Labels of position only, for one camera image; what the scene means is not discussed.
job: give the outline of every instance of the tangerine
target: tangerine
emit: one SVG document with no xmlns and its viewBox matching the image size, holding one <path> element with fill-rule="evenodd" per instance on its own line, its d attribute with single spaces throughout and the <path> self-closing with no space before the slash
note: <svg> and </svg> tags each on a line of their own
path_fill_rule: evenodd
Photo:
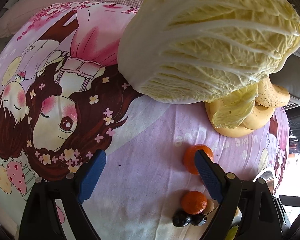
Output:
<svg viewBox="0 0 300 240">
<path fill-rule="evenodd" d="M 199 191 L 190 191 L 181 199 L 181 207 L 190 215 L 201 213 L 207 206 L 206 196 Z"/>
<path fill-rule="evenodd" d="M 204 150 L 204 152 L 206 153 L 206 155 L 208 155 L 210 160 L 213 161 L 213 152 L 208 146 L 204 144 L 190 146 L 187 149 L 185 155 L 183 156 L 183 164 L 186 167 L 186 169 L 193 175 L 199 175 L 199 172 L 194 164 L 194 154 L 198 150 Z"/>
</svg>

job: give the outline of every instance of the dark round fruit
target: dark round fruit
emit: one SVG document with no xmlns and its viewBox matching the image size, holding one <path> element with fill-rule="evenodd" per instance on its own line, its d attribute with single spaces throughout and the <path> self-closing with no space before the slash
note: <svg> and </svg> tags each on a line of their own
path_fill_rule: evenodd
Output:
<svg viewBox="0 0 300 240">
<path fill-rule="evenodd" d="M 205 222 L 207 221 L 207 217 L 200 213 L 200 214 L 197 214 L 197 215 L 192 215 L 191 216 L 191 225 L 193 226 L 202 226 Z"/>
<path fill-rule="evenodd" d="M 191 215 L 186 213 L 184 210 L 177 211 L 172 218 L 172 223 L 177 228 L 185 227 L 190 223 L 190 221 Z"/>
</svg>

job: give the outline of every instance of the blue rubber tip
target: blue rubber tip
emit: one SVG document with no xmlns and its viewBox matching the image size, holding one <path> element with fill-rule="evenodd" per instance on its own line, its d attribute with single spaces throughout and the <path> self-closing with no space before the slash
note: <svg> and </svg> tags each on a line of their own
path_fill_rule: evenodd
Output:
<svg viewBox="0 0 300 240">
<path fill-rule="evenodd" d="M 106 152 L 101 151 L 96 152 L 95 154 L 99 154 L 97 158 L 93 159 L 93 164 L 86 173 L 85 177 L 81 181 L 80 184 L 80 192 L 78 195 L 78 201 L 82 204 L 85 200 L 89 199 L 92 195 L 94 188 L 100 178 L 100 175 L 103 171 L 103 168 L 106 165 Z"/>
<path fill-rule="evenodd" d="M 194 155 L 194 164 L 201 176 L 201 179 L 206 185 L 206 188 L 211 198 L 221 203 L 223 201 L 222 185 L 217 176 L 210 169 L 205 159 L 201 156 L 200 152 L 196 152 Z"/>
</svg>

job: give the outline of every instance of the metal screw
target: metal screw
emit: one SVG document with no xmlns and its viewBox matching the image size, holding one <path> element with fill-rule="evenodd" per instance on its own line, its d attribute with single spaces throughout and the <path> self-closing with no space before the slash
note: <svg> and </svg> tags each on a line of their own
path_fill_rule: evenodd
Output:
<svg viewBox="0 0 300 240">
<path fill-rule="evenodd" d="M 66 178 L 67 178 L 67 179 L 73 179 L 73 177 L 74 177 L 74 173 L 73 173 L 73 172 L 70 172 L 70 173 L 68 173 L 68 174 L 66 175 Z"/>
<path fill-rule="evenodd" d="M 228 179 L 234 179 L 234 178 L 235 178 L 235 176 L 234 176 L 234 174 L 233 174 L 233 173 L 231 173 L 231 172 L 228 172 L 228 173 L 227 173 L 227 178 L 228 178 Z"/>
<path fill-rule="evenodd" d="M 41 177 L 37 177 L 35 178 L 34 182 L 35 183 L 40 183 L 42 181 L 42 178 Z"/>
<path fill-rule="evenodd" d="M 266 181 L 263 178 L 258 178 L 257 181 L 261 184 L 265 184 Z"/>
</svg>

